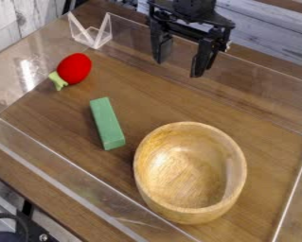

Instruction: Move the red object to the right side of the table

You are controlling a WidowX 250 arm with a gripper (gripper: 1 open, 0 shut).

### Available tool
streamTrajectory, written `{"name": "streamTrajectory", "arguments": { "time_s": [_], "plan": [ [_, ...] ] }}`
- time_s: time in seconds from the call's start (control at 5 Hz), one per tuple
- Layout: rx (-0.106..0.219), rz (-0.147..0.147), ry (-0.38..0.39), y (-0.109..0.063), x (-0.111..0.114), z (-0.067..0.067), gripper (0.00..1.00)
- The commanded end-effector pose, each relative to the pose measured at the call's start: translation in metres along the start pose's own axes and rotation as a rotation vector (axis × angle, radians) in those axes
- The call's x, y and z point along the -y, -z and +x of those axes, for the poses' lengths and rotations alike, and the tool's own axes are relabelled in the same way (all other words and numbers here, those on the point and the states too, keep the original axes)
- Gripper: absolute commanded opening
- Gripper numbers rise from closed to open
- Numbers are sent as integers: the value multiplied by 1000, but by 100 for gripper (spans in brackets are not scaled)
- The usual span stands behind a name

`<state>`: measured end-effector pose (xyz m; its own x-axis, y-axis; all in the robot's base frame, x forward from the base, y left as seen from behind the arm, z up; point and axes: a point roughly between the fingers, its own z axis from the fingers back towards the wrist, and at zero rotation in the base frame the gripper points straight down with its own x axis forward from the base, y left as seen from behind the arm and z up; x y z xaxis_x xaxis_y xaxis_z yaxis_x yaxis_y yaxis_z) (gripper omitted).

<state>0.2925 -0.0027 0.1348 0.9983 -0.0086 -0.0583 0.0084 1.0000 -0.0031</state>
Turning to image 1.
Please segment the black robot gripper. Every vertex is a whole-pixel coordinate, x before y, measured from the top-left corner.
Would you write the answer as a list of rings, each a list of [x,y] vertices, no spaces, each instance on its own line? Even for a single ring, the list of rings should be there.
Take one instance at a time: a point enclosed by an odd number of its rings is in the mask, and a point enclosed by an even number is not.
[[[215,11],[216,0],[147,0],[151,22],[152,58],[161,63],[172,52],[169,32],[198,42],[192,57],[191,78],[199,78],[211,68],[218,52],[228,47],[235,23]]]

